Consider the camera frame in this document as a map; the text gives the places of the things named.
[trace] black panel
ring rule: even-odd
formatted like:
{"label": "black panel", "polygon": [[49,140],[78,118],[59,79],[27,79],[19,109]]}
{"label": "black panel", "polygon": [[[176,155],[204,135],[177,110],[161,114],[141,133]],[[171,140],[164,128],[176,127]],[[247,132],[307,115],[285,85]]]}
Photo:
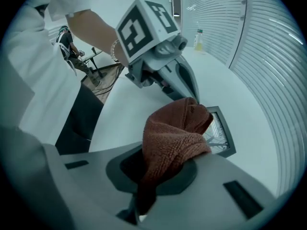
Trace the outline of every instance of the black panel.
{"label": "black panel", "polygon": [[136,197],[135,195],[132,196],[132,199],[129,203],[129,208],[120,211],[116,216],[126,222],[129,222],[133,225],[138,224],[138,217],[136,213]]}
{"label": "black panel", "polygon": [[171,88],[171,87],[164,87],[162,89],[162,91],[165,93],[165,94],[170,94],[172,92],[174,92],[174,90]]}
{"label": "black panel", "polygon": [[[125,152],[106,165],[106,174],[113,185],[122,192],[136,194],[138,182],[145,175],[142,146]],[[178,174],[171,179],[161,178],[157,195],[175,195],[183,192],[195,179],[197,167],[194,160],[186,161]]]}
{"label": "black panel", "polygon": [[263,210],[263,207],[237,181],[224,184],[224,187],[240,207],[247,219]]}
{"label": "black panel", "polygon": [[65,166],[68,170],[70,169],[75,169],[84,165],[87,165],[88,161],[86,160],[81,160],[81,161],[77,161],[77,162],[72,162],[72,163],[66,163]]}
{"label": "black panel", "polygon": [[196,92],[195,92],[195,89],[194,89],[192,77],[191,77],[189,71],[182,64],[177,64],[176,70],[178,72],[179,77],[185,82],[187,87],[192,91],[193,95],[196,97]]}

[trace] sleeve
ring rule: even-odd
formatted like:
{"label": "sleeve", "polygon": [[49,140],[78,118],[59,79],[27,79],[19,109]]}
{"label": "sleeve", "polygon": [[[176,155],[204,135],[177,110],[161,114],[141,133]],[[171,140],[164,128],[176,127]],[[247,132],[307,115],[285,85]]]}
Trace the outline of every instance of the sleeve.
{"label": "sleeve", "polygon": [[53,21],[59,19],[61,16],[72,15],[90,8],[90,0],[51,0],[48,5],[50,17]]}
{"label": "sleeve", "polygon": [[73,42],[73,40],[72,40],[72,36],[71,36],[71,34],[70,34],[70,33],[67,33],[67,42],[68,42],[68,44],[70,44],[70,43],[72,43],[72,42]]}

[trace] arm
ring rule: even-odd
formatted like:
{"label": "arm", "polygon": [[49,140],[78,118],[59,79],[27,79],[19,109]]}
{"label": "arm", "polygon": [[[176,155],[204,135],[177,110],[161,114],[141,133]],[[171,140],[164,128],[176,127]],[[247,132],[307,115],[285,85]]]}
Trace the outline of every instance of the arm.
{"label": "arm", "polygon": [[79,53],[79,50],[77,49],[77,47],[75,46],[75,44],[73,44],[73,42],[69,43],[70,46],[71,46],[71,49],[75,52],[75,54],[77,54],[78,56],[82,56],[80,53]]}
{"label": "arm", "polygon": [[[108,54],[111,53],[111,46],[117,40],[115,29],[105,23],[95,12],[91,10],[77,12],[73,17],[67,18],[67,21],[71,31],[78,38]],[[116,44],[114,53],[124,66],[128,65],[120,43]]]}

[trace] leg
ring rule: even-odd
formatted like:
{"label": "leg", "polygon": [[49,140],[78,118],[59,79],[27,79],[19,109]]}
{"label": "leg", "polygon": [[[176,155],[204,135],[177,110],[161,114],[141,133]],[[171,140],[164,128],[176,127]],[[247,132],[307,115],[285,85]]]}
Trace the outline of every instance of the leg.
{"label": "leg", "polygon": [[92,74],[91,70],[82,61],[80,61],[78,58],[74,58],[74,57],[69,57],[69,60],[73,63],[73,66],[76,69],[85,72],[85,74],[89,77],[89,79],[91,80],[91,82],[93,83],[93,85],[95,87],[97,87],[99,85],[99,80],[97,80],[95,78],[95,76]]}

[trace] terry cloth towel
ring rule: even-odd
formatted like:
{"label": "terry cloth towel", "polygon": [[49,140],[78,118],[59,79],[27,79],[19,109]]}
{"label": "terry cloth towel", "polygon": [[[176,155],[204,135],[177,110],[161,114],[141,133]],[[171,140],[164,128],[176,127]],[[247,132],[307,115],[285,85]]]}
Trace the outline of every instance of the terry cloth towel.
{"label": "terry cloth towel", "polygon": [[155,202],[161,182],[176,175],[186,160],[211,152],[202,135],[212,121],[212,114],[193,98],[174,101],[149,116],[142,144],[146,173],[137,195],[140,215]]}

